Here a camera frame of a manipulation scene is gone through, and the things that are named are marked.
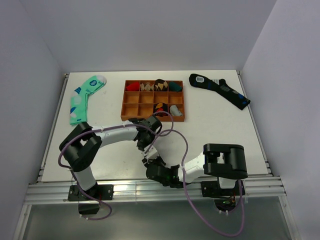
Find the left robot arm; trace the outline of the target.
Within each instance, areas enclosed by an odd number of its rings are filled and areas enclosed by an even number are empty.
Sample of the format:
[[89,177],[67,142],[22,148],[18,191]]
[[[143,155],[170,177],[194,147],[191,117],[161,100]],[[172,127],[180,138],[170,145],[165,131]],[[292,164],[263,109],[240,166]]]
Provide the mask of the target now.
[[146,119],[131,118],[122,125],[110,127],[92,127],[87,122],[76,126],[60,144],[59,150],[80,186],[79,194],[86,200],[91,200],[98,193],[91,164],[100,148],[118,142],[134,141],[137,149],[145,152],[161,130],[162,123],[154,115]]

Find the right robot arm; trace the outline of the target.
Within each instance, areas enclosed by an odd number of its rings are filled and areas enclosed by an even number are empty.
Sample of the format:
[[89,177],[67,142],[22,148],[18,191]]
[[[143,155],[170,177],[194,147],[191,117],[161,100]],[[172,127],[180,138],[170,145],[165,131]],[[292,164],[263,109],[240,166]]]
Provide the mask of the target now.
[[142,159],[146,177],[164,187],[182,189],[204,175],[218,178],[217,191],[229,194],[237,180],[248,177],[244,147],[238,144],[207,143],[196,158],[183,164],[166,167],[158,151],[152,147]]

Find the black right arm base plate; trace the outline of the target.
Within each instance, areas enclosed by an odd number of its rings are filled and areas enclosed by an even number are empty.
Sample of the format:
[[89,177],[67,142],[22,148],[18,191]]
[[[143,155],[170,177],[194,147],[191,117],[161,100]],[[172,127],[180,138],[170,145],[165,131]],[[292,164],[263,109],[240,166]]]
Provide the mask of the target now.
[[239,182],[236,181],[233,188],[221,188],[218,180],[214,181],[201,181],[201,194],[203,197],[208,198],[229,198],[232,196],[240,196],[240,191],[244,196],[246,194],[245,188],[243,186],[243,181],[240,181],[241,187],[239,187]]

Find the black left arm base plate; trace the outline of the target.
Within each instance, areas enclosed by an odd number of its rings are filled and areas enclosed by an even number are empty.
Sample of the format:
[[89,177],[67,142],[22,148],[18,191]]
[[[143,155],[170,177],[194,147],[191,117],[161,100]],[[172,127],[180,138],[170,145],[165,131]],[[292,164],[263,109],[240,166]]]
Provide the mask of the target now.
[[[98,200],[112,200],[114,193],[114,186],[112,184],[103,184],[96,185],[93,189],[86,191],[86,194],[91,196],[92,198]],[[71,185],[69,188],[69,193],[67,200],[69,202],[78,202],[78,201],[90,201],[91,198],[84,195],[77,185]]]

